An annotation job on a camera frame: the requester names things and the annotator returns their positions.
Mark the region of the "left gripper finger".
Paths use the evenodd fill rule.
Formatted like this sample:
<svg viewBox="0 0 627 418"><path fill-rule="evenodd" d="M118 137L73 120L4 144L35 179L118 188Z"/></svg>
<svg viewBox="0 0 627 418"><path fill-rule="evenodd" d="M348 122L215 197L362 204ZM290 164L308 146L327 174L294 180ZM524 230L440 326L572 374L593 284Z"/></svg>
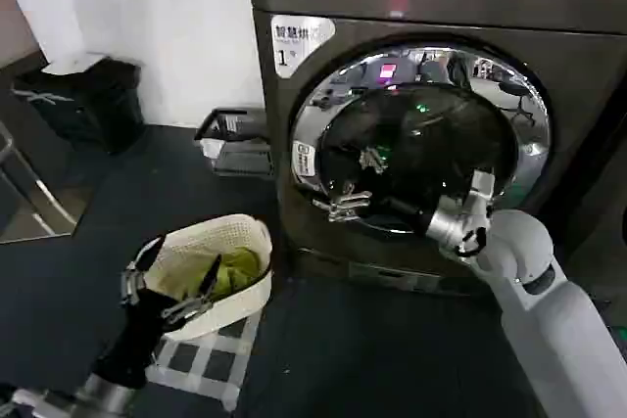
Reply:
<svg viewBox="0 0 627 418"><path fill-rule="evenodd" d="M165 332L181 329L213 306L212 293L217 285L217 276L222 255L217 255L211 265L194 274L183 291L183 300L162 311Z"/></svg>
<svg viewBox="0 0 627 418"><path fill-rule="evenodd" d="M156 261L164 244L164 236L147 242L121 274L121 304L139 302L139 292L146 288L145 275Z"/></svg>

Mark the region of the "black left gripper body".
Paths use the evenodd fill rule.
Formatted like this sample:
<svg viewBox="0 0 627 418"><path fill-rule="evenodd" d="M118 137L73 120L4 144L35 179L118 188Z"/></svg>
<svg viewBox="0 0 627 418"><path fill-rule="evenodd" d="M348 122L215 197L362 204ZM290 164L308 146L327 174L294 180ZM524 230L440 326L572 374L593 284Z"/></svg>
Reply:
<svg viewBox="0 0 627 418"><path fill-rule="evenodd" d="M151 290L141 290L137 303L125 303L121 333L95 361L92 372L110 383L142 389L147 382L146 368L165 332L162 311L169 307L170 297Z"/></svg>

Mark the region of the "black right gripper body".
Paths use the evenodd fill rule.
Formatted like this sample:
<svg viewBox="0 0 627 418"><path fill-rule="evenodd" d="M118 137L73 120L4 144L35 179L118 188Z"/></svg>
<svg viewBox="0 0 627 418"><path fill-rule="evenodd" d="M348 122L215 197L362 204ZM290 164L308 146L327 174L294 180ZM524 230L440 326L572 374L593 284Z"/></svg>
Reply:
<svg viewBox="0 0 627 418"><path fill-rule="evenodd" d="M375 229L424 237L435 213L431 198L417 200L372 195L367 208L367 222Z"/></svg>

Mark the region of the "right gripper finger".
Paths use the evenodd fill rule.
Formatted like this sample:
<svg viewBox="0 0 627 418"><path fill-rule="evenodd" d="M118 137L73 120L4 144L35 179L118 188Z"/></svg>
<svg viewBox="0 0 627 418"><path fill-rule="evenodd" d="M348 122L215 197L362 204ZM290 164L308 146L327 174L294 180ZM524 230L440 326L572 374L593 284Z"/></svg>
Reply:
<svg viewBox="0 0 627 418"><path fill-rule="evenodd" d="M350 222L367 219L371 216L371 210L368 207L331 208L327 216L330 222Z"/></svg>
<svg viewBox="0 0 627 418"><path fill-rule="evenodd" d="M371 191L349 192L324 200L322 197L312 198L312 204L319 209L360 209L370 205Z"/></svg>

